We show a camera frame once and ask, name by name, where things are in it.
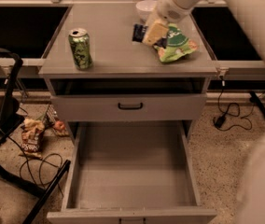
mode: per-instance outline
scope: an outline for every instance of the black chair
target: black chair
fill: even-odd
[[[0,49],[0,58],[12,58],[14,59],[14,65],[11,69],[11,73],[7,78],[7,86],[5,94],[0,96],[0,145],[5,143],[6,139],[10,134],[20,126],[23,122],[24,117],[17,114],[19,109],[19,102],[12,95],[14,87],[16,85],[17,76],[22,66],[22,59],[19,55],[10,52],[7,49]],[[63,166],[59,169],[57,174],[52,179],[51,183],[46,189],[40,188],[37,184],[30,181],[24,180],[16,175],[11,174],[0,165],[0,177],[5,179],[10,184],[23,189],[35,197],[38,198],[37,203],[29,213],[23,223],[31,223],[49,195],[53,192],[55,187],[58,185],[63,174],[68,171],[70,161],[65,161]]]

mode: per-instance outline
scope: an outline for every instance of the concrete floor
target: concrete floor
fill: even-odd
[[[208,101],[196,123],[188,146],[202,206],[217,210],[217,217],[211,224],[231,224],[235,217],[236,194],[245,161],[256,141],[265,133],[265,120],[255,107],[249,117],[253,124],[252,130],[245,131],[235,127],[227,132],[221,132],[213,126],[213,118],[220,114],[216,99],[211,98]],[[235,99],[223,95],[223,108],[227,105],[226,102],[235,102]],[[240,101],[240,105],[242,115],[250,113],[252,105],[246,97]],[[46,112],[48,105],[25,104],[21,107],[29,113],[30,117],[36,119]],[[231,124],[247,126],[248,122],[243,119],[228,118],[223,128],[228,128]],[[20,131],[21,129],[18,129],[12,134],[17,142],[21,141]],[[47,130],[42,146],[44,158],[50,153],[59,153],[64,160],[71,160],[73,144],[68,137],[57,137],[51,130]],[[15,175],[19,174],[20,167],[25,161],[19,153],[19,148],[11,141],[0,146],[0,163]],[[57,164],[60,162],[56,158],[51,161]],[[30,164],[34,176],[38,174],[39,164],[37,162]],[[43,181],[50,180],[54,172],[45,165],[42,171]],[[26,169],[23,169],[22,175],[30,179]],[[59,211],[62,199],[62,194],[56,189],[35,218],[34,223],[49,223],[46,218],[47,212]],[[36,198],[31,194],[0,180],[0,223],[22,223],[35,202]]]

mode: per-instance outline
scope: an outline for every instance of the closed drawer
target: closed drawer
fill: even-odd
[[[52,97],[60,119],[66,121],[125,121],[198,119],[206,94]]]
[[[186,137],[179,121],[81,124],[53,224],[203,224]]]

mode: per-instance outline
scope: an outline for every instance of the green chip bag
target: green chip bag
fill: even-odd
[[[197,44],[184,36],[174,23],[169,24],[169,32],[163,43],[165,46],[162,45],[162,41],[154,45],[162,63],[177,61],[198,48]]]

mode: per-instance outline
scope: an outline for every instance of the drawer handle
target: drawer handle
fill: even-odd
[[[120,218],[119,219],[119,224],[122,224],[122,220],[125,221],[125,219]],[[141,219],[127,219],[127,221],[140,221],[143,220],[143,224],[146,224],[146,219],[145,218],[141,218]]]
[[[118,103],[118,108],[121,110],[136,110],[143,108],[143,103],[141,102],[138,105],[123,105],[122,103]]]

